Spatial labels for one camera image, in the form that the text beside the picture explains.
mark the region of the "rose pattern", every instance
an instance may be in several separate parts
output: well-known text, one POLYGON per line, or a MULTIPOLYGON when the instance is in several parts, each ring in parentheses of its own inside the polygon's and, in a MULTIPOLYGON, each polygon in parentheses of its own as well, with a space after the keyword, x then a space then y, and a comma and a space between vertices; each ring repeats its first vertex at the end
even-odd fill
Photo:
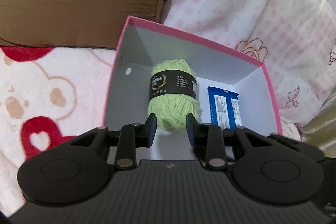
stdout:
POLYGON ((264 62, 265 57, 268 53, 267 48, 264 46, 264 42, 259 38, 255 38, 251 41, 243 40, 240 41, 236 46, 236 50, 247 54, 261 62, 264 62))
POLYGON ((300 92, 300 87, 297 87, 296 89, 294 89, 293 91, 287 94, 287 98, 289 101, 286 104, 285 108, 297 107, 299 105, 298 101, 295 100, 299 92, 300 92))
POLYGON ((336 61, 336 39, 335 39, 333 46, 330 49, 329 65, 331 65, 335 61, 336 61))

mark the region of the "pink checkered fabric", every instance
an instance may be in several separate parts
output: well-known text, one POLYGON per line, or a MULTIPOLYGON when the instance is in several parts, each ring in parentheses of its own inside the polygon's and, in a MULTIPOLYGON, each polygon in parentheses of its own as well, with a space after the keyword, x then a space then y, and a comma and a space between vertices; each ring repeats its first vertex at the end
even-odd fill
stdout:
POLYGON ((327 0, 167 0, 162 23, 265 62, 284 122, 307 124, 336 83, 327 0))

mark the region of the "blue snack package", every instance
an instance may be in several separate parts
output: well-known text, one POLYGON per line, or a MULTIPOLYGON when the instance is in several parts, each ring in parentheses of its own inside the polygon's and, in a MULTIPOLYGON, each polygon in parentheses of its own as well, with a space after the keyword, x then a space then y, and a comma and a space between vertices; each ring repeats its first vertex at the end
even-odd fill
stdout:
POLYGON ((211 123, 222 129, 235 129, 242 121, 238 105, 238 93, 208 86, 211 123))

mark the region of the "green yarn ball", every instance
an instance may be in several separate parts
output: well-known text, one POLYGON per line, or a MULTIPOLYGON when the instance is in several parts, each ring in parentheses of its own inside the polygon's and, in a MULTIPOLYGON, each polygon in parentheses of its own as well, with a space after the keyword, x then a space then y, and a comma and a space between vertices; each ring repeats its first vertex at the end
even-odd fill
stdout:
MULTIPOLYGON (((153 68, 152 75, 164 70, 181 70, 195 77, 187 62, 184 60, 166 60, 153 68)), ((165 94, 152 98, 148 105, 148 114, 155 113, 157 126, 161 129, 185 130, 187 114, 192 113, 198 119, 200 104, 193 97, 185 94, 165 94)))

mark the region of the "fleece blanket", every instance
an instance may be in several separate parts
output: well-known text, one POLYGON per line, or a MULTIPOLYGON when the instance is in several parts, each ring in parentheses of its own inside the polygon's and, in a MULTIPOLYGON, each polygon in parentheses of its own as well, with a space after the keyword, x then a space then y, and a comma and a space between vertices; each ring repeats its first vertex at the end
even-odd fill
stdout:
POLYGON ((114 50, 0 48, 0 210, 23 205, 30 157, 103 125, 114 50))

